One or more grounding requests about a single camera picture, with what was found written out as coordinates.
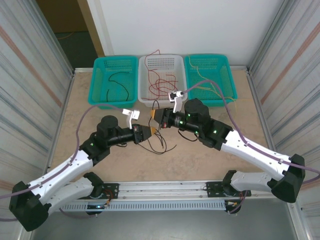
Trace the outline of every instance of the plastic basket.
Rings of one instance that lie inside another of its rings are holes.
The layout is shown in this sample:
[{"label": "plastic basket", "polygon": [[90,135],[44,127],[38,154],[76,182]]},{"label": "plastic basket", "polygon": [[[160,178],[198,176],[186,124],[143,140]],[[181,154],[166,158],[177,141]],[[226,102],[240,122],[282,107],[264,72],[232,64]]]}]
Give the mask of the plastic basket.
[{"label": "plastic basket", "polygon": [[[154,100],[159,102],[160,107],[173,107],[174,104],[170,103],[167,93],[184,91],[187,89],[183,58],[179,55],[172,54],[150,55],[147,56],[146,61],[145,58],[146,56],[143,56],[139,59],[138,100],[147,107],[152,107]],[[160,82],[160,89],[165,92],[154,89],[151,85],[155,84],[157,81],[159,82],[159,77],[166,81],[172,81],[171,83],[176,80],[176,88],[168,82]],[[185,101],[187,97],[188,95],[184,94],[182,101]]]},{"label": "plastic basket", "polygon": [[[238,98],[235,82],[226,56],[219,54],[188,55],[184,58],[184,65],[188,88],[207,78],[215,81],[219,85],[227,103],[233,102],[230,98],[235,100]],[[209,82],[201,84],[199,87],[213,90]],[[222,98],[210,90],[194,88],[188,92],[188,96],[189,99],[198,98],[208,107],[221,107],[224,105]]]},{"label": "plastic basket", "polygon": [[106,56],[94,61],[88,102],[132,108],[137,101],[138,58]]}]

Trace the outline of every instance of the teal basket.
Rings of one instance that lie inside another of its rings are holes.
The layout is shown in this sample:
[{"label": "teal basket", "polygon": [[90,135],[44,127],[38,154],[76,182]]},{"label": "teal basket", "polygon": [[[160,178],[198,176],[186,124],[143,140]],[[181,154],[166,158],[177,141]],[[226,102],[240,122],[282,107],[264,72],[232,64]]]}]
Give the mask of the teal basket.
[{"label": "teal basket", "polygon": [[[228,59],[219,54],[197,54],[188,55],[184,58],[186,84],[188,89],[203,80],[209,79],[216,82],[222,90],[227,103],[233,102],[232,99],[238,99],[236,86],[231,74]],[[198,87],[209,88],[213,90],[211,83],[206,82]],[[208,107],[222,107],[224,102],[220,96],[210,90],[194,88],[188,92],[189,99],[199,99]]]},{"label": "teal basket", "polygon": [[138,98],[138,58],[106,56],[94,61],[88,102],[132,108]]}]

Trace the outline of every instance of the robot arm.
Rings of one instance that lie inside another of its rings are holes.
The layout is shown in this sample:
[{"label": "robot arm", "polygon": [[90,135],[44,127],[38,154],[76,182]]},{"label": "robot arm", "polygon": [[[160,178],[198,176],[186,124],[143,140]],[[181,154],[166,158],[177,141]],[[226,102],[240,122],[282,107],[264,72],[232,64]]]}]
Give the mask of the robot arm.
[{"label": "robot arm", "polygon": [[112,146],[128,142],[139,144],[155,133],[153,127],[131,124],[131,119],[139,116],[131,113],[126,114],[130,118],[127,128],[120,128],[114,116],[103,117],[97,125],[97,131],[79,146],[73,161],[72,155],[38,179],[28,184],[21,181],[13,187],[12,193],[31,189],[12,196],[9,205],[10,211],[27,231],[38,228],[51,213],[66,203],[89,195],[99,196],[103,190],[103,181],[93,172],[86,173],[76,182],[68,183],[107,157]]},{"label": "robot arm", "polygon": [[[178,95],[170,93],[170,101],[178,103]],[[231,126],[211,118],[209,108],[197,98],[185,103],[184,112],[180,111],[179,106],[162,108],[152,110],[151,117],[159,123],[161,128],[176,127],[180,131],[197,134],[198,140],[205,146],[236,155],[264,171],[257,173],[229,171],[222,181],[228,195],[234,196],[245,190],[256,190],[271,192],[288,203],[296,201],[305,178],[305,170],[289,166],[282,161],[304,166],[303,157],[297,154],[289,157],[271,151],[247,138],[244,138],[246,140],[244,142]],[[280,161],[275,161],[270,156],[275,156]]]}]

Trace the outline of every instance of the white basket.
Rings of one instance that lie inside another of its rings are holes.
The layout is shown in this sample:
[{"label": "white basket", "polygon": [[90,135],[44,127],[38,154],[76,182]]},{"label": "white basket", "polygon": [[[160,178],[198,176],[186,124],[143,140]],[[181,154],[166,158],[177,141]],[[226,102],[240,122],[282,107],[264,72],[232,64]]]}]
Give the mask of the white basket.
[{"label": "white basket", "polygon": [[[185,91],[187,90],[187,81],[186,81],[186,72],[185,72],[185,66],[184,66],[184,60],[179,55],[172,55],[172,54],[162,54],[162,55],[150,55],[146,58],[146,56],[142,56],[139,59],[139,68],[138,68],[138,100],[145,104],[147,107],[152,107],[154,103],[154,99],[157,98],[156,95],[154,95],[152,92],[149,91],[150,82],[151,84],[155,84],[156,81],[159,79],[159,76],[161,79],[167,80],[167,81],[174,81],[176,78],[177,83],[175,84],[178,91]],[[166,82],[161,83],[160,87],[166,87],[169,89],[172,89],[172,91],[164,88],[163,90],[166,92],[173,92],[174,87]],[[158,90],[153,89],[151,87],[151,90],[154,93],[158,94]],[[156,99],[159,102],[160,107],[173,107],[174,103],[171,103],[169,101],[169,96],[165,92],[159,93],[160,96],[158,99]],[[188,95],[185,93],[182,97],[182,101],[187,100]]]}]

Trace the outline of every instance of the wooden table surface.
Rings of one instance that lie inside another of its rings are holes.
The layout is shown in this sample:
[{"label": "wooden table surface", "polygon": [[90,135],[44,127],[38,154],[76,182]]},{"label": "wooden table surface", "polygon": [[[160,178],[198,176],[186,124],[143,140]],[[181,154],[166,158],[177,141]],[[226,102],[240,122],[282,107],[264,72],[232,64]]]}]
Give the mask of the wooden table surface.
[{"label": "wooden table surface", "polygon": [[[243,70],[234,70],[232,75],[238,100],[236,108],[235,103],[229,103],[231,114],[247,138],[266,146],[246,73]],[[84,111],[90,107],[87,99],[91,76],[91,72],[75,75],[51,169],[65,161],[75,151],[76,127]],[[134,108],[140,110],[138,123],[147,125],[151,108],[138,101]],[[209,109],[212,118],[232,126],[224,107]],[[106,115],[116,116],[119,126],[126,127],[126,116],[119,111],[96,107],[86,115],[82,122],[79,131],[80,144],[96,131],[97,124]],[[176,128],[162,129],[161,134],[166,139],[168,148],[177,145],[175,149],[162,155],[156,155],[134,143],[129,143],[126,148],[114,146],[110,150],[110,155],[94,166],[90,172],[95,172],[104,181],[220,180],[228,170],[261,172],[259,168],[237,156],[205,147],[199,141],[184,140],[177,133]],[[184,132],[184,134],[186,137],[193,137],[193,134],[189,132]],[[150,141],[156,150],[162,150],[156,136],[151,137]]]}]

